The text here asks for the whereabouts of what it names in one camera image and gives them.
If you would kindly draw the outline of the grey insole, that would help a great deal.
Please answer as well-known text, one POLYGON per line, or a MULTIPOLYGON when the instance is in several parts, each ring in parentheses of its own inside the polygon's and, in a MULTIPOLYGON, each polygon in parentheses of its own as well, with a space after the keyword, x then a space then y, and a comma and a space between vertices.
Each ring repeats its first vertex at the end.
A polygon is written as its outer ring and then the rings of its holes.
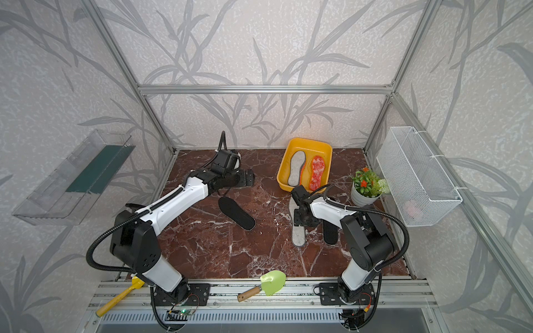
POLYGON ((290 198, 289 210, 290 210, 291 226, 292 226, 291 239, 292 239, 292 243, 295 246, 302 247, 305 245, 305 228, 303 226, 296 225, 295 211, 297 209, 298 209, 298 205, 295 203, 293 198, 290 198))
POLYGON ((304 151, 297 151, 293 154, 290 160, 290 175, 287 179, 287 184, 291 187, 296 187, 301 184, 302 171, 306 163, 306 155, 304 151))

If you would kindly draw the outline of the black insole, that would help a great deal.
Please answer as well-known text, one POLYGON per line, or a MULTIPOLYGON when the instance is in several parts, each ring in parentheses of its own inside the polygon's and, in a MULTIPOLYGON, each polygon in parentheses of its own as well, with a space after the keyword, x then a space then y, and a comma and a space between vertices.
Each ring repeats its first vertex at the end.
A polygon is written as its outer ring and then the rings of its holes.
POLYGON ((328 245, 334 246, 338 242, 338 227, 330 222, 323 222, 323 240, 328 245))
POLYGON ((255 219, 245 212, 235 200, 223 196, 218 200, 218 204, 222 213, 236 222, 238 226, 247 231, 254 229, 256 225, 255 219))

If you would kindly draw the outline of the red insole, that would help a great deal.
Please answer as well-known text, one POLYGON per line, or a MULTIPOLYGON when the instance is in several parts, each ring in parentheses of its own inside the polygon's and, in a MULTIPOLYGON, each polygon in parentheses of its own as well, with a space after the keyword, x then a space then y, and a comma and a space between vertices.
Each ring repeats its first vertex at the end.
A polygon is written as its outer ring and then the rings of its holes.
POLYGON ((309 182, 309 189, 316 191, 321 187, 323 172, 325 171, 326 163, 320 155, 315 155, 311 162, 311 178, 309 182))

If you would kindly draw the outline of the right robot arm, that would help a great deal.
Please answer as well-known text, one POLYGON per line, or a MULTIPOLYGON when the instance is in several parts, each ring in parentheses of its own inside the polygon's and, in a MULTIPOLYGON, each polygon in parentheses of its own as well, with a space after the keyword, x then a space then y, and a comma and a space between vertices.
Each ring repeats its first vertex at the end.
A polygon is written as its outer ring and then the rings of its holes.
POLYGON ((342 205, 326 192, 309 192, 299 185, 291 191, 296 207, 292 210, 293 224, 342 230, 351 261, 337 280, 337 288, 323 305, 352 305, 359 295, 370 294, 367 287, 383 269, 401 259, 408 250, 410 237, 407 226, 395 216, 369 206, 363 208, 342 205))

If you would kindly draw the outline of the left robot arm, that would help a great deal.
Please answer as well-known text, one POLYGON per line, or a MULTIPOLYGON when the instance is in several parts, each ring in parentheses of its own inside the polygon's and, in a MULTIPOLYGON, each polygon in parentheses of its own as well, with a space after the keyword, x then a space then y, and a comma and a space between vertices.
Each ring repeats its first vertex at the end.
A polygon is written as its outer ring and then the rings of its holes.
POLYGON ((232 187, 246 187, 249 169, 240 169, 241 155, 229 150, 222 132, 215 155, 199 169, 187 174, 182 184, 156 202, 130 213, 122 212, 111 229, 89 246, 86 262, 100 271, 127 272, 140 277, 151 287, 158 287, 175 298, 186 293, 187 282, 162 256, 158 236, 183 212, 209 195, 232 187), (110 252, 125 266, 108 266, 94 259, 94 251, 112 237, 110 252))

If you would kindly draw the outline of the yellow plastic storage box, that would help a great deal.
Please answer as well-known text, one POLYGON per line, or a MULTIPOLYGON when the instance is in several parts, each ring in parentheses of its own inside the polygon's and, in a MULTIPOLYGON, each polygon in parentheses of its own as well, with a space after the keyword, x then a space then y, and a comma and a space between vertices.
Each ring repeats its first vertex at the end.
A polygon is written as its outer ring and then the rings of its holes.
POLYGON ((320 155, 326 163, 325 171, 323 172, 321 185, 326 185, 329 181, 331 162, 333 158, 333 147, 330 144, 309 140, 304 138, 294 138, 289 141, 289 144, 283 155, 282 162, 276 176, 277 182, 280 188, 284 191, 290 192, 294 189, 287 184, 287 179, 290 175, 290 160, 293 154, 297 151, 304 151, 306 155, 306 163, 302 171, 301 184, 307 191, 312 192, 309 189, 309 182, 311 178, 311 162, 315 155, 320 155))

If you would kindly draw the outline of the potted artificial plant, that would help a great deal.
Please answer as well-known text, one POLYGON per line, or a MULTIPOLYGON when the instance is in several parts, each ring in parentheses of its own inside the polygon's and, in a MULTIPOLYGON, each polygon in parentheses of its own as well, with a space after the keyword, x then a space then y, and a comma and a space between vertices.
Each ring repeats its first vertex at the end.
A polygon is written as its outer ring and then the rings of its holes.
POLYGON ((383 194, 391 193, 388 182, 367 166, 351 176, 351 180, 351 199, 358 207, 372 205, 383 194))

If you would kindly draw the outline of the green garden trowel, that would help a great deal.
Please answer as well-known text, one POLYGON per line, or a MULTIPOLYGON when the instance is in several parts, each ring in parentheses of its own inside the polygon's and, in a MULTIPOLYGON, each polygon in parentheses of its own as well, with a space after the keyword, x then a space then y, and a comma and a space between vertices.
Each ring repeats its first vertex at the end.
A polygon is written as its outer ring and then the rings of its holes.
POLYGON ((245 300, 258 295, 261 291, 263 291, 266 296, 272 296, 284 287, 286 280, 286 274, 281 271, 274 270, 265 273, 260 277, 260 285, 239 294, 237 300, 239 302, 244 302, 245 300))

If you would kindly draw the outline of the green circuit board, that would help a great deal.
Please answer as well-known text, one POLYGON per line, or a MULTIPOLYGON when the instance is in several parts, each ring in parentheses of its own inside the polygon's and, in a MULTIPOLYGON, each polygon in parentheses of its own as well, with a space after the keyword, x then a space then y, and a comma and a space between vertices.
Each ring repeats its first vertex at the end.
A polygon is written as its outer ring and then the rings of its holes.
POLYGON ((172 309, 169 310, 165 316, 168 322, 186 322, 190 316, 195 315, 195 309, 172 309))

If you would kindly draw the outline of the yellow plastic spatula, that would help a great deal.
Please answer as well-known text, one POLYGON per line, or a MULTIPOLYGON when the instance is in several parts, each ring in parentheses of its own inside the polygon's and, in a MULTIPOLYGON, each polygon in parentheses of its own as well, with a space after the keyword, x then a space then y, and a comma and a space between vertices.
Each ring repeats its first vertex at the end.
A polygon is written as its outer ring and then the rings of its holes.
POLYGON ((102 306, 100 309, 96 311, 97 317, 99 318, 103 317, 105 314, 111 311, 111 309, 114 308, 119 302, 121 302, 124 298, 126 298, 127 295, 129 295, 132 291, 135 291, 136 289, 142 288, 144 284, 145 282, 143 280, 141 280, 137 276, 134 276, 131 280, 131 286, 129 288, 122 291, 122 293, 115 296, 111 301, 107 302, 104 306, 102 306))

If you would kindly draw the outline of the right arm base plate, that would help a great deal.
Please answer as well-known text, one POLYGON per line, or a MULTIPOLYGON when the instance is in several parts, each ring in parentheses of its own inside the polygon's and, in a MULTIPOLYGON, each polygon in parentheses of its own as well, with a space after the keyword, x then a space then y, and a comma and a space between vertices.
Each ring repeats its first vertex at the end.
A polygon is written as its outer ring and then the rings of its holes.
POLYGON ((352 291, 338 282, 320 283, 313 288, 313 293, 320 298, 324 306, 355 305, 363 308, 375 303, 375 292, 372 284, 363 284, 352 291))

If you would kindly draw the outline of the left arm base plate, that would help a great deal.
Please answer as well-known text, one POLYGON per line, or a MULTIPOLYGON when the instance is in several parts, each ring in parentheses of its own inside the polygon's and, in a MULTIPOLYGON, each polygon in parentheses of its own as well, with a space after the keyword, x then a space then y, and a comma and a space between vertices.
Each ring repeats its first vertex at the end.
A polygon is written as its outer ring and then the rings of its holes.
POLYGON ((211 285, 208 283, 179 284, 172 292, 156 287, 153 304, 157 307, 186 305, 205 307, 208 304, 211 285))

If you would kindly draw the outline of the clear plastic wall shelf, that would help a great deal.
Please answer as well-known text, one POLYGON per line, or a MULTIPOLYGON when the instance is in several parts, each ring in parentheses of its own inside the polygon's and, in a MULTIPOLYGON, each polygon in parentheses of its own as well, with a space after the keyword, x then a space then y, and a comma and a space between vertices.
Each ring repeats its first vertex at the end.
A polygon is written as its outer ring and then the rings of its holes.
POLYGON ((33 226, 79 225, 134 149, 129 134, 93 130, 12 215, 33 226))

